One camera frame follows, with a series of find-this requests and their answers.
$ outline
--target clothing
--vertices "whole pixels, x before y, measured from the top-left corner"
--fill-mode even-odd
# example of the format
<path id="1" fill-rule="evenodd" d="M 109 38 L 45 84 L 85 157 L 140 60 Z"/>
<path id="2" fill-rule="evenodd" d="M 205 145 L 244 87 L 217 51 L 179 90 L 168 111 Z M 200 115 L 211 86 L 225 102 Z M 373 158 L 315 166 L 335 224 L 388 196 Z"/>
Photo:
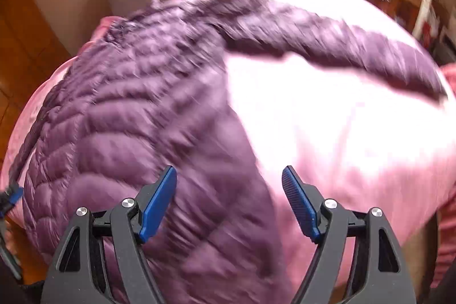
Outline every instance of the clothing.
<path id="1" fill-rule="evenodd" d="M 165 298 L 275 303 L 290 296 L 270 193 L 229 105 L 226 49 L 278 60 L 295 51 L 430 99 L 443 92 L 423 52 L 341 21 L 272 0 L 155 3 L 115 23 L 74 61 L 13 163 L 12 174 L 36 144 L 24 214 L 44 255 L 76 208 L 98 211 L 134 197 L 171 164 L 176 197 L 144 247 Z M 119 294 L 112 246 L 106 250 Z"/>
<path id="2" fill-rule="evenodd" d="M 78 54 L 69 59 L 68 61 L 61 64 L 52 74 L 52 76 L 41 84 L 38 89 L 33 93 L 30 99 L 27 101 L 24 109 L 21 112 L 21 115 L 17 119 L 17 122 L 14 126 L 13 132 L 11 133 L 10 140 L 8 141 L 8 149 L 5 154 L 5 159 L 3 161 L 3 165 L 1 168 L 0 173 L 0 189 L 6 189 L 9 183 L 9 172 L 10 167 L 13 163 L 14 158 L 16 157 L 19 149 L 24 142 L 27 133 L 30 131 L 32 124 L 36 120 L 36 116 L 38 115 L 38 111 L 41 109 L 43 105 L 43 101 L 49 91 L 63 79 L 68 68 L 73 64 L 74 60 L 83 53 L 86 49 L 88 49 L 91 45 L 95 43 L 96 40 L 103 37 L 106 33 L 108 28 L 110 27 L 111 23 L 114 21 L 121 20 L 120 17 L 117 16 L 107 16 L 100 20 L 100 24 L 94 30 L 92 37 L 90 40 L 84 44 L 78 51 Z M 24 186 L 26 172 L 28 170 L 28 166 L 30 163 L 31 157 L 26 161 L 26 164 L 20 169 L 20 176 L 18 179 L 19 185 L 21 187 Z M 12 218 L 20 227 L 25 228 L 24 224 L 24 214 L 22 211 L 22 199 L 16 204 L 16 207 L 10 211 L 8 214 L 10 218 Z"/>

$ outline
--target pink fabric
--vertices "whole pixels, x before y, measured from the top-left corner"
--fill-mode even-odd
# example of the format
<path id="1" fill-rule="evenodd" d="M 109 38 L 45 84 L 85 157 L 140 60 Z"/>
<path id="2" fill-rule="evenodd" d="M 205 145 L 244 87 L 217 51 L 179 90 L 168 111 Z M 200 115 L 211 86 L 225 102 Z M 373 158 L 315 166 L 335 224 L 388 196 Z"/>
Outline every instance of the pink fabric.
<path id="1" fill-rule="evenodd" d="M 120 19 L 120 17 L 117 16 L 108 16 L 101 19 L 100 24 L 92 34 L 92 38 L 90 39 L 90 41 L 88 41 L 80 48 L 80 50 L 78 51 L 78 55 L 83 53 L 87 48 L 89 48 L 93 43 L 95 43 L 97 39 L 101 38 L 108 30 L 111 23 L 118 19 Z M 19 152 L 19 148 L 24 142 L 27 133 L 30 131 L 31 126 L 35 122 L 38 111 L 40 110 L 47 93 L 49 93 L 49 91 L 55 84 L 57 84 L 59 81 L 63 79 L 63 76 L 67 72 L 68 68 L 71 66 L 71 64 L 77 57 L 78 56 L 73 57 L 65 63 L 63 63 L 62 65 L 60 65 L 59 68 L 54 71 L 52 76 L 43 84 L 41 84 L 40 87 L 33 93 L 33 95 L 28 100 L 27 104 L 25 105 L 24 109 L 22 110 L 22 113 L 17 119 L 16 125 L 14 126 L 13 132 L 10 137 L 10 141 L 8 142 L 8 149 L 6 150 L 5 159 L 3 161 L 3 166 L 0 173 L 0 189 L 4 189 L 8 186 L 8 173 L 10 171 L 10 166 L 16 154 Z M 24 166 L 24 169 L 22 170 L 21 176 L 19 178 L 19 184 L 22 187 L 24 186 L 25 176 L 28 169 L 30 157 L 31 156 L 29 156 L 28 161 Z M 17 206 L 10 212 L 9 216 L 19 226 L 23 228 L 25 227 L 24 215 L 22 212 L 22 199 L 19 200 Z"/>
<path id="2" fill-rule="evenodd" d="M 442 72 L 452 90 L 456 92 L 456 64 L 442 67 Z M 451 191 L 453 197 L 440 210 L 439 234 L 440 244 L 435 264 L 434 281 L 436 287 L 456 258 L 456 186 Z"/>
<path id="3" fill-rule="evenodd" d="M 280 1 L 418 45 L 363 0 Z M 381 207 L 401 243 L 449 199 L 456 179 L 456 104 L 450 91 L 447 101 L 436 104 L 422 95 L 395 90 L 362 71 L 319 68 L 293 53 L 281 62 L 231 53 L 226 62 L 231 106 L 270 187 L 295 289 L 315 246 L 302 235 L 282 191 L 284 166 L 293 165 L 305 182 L 346 208 Z M 40 89 L 48 91 L 65 68 Z M 10 161 L 34 120 L 36 112 L 29 104 L 38 110 L 45 93 L 37 95 L 40 101 L 32 97 L 28 114 L 21 115 L 14 129 Z M 2 185 L 9 164 L 2 170 Z M 14 218 L 21 222 L 19 208 Z M 347 279 L 352 252 L 349 240 L 339 283 Z"/>

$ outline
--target blue gripper pad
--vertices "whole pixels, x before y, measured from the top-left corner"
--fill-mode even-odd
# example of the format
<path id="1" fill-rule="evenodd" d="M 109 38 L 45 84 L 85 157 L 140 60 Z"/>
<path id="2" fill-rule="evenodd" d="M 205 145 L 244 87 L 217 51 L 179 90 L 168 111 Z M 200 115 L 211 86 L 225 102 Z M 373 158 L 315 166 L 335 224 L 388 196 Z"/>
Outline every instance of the blue gripper pad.
<path id="1" fill-rule="evenodd" d="M 143 243 L 157 232 L 166 209 L 174 196 L 177 184 L 176 169 L 169 167 L 159 182 L 157 190 L 143 213 L 142 228 L 139 233 L 139 238 Z"/>
<path id="2" fill-rule="evenodd" d="M 318 230 L 319 218 L 315 208 L 319 208 L 319 205 L 324 201 L 323 196 L 320 195 L 316 187 L 304 185 L 291 166 L 287 166 L 282 172 L 282 187 L 288 202 L 295 213 L 302 233 L 309 237 L 313 243 L 318 243 L 321 238 L 321 233 Z M 312 205 L 311 200 L 304 192 L 304 188 L 315 188 L 318 194 L 316 195 L 313 192 L 314 190 L 311 190 L 314 196 L 313 201 L 314 204 L 319 203 L 319 205 Z"/>
<path id="3" fill-rule="evenodd" d="M 17 192 L 15 192 L 14 194 L 11 195 L 10 203 L 12 205 L 16 205 L 16 203 L 19 201 L 19 199 L 22 197 L 23 194 L 24 194 L 24 189 L 22 187 L 19 187 L 17 189 Z"/>

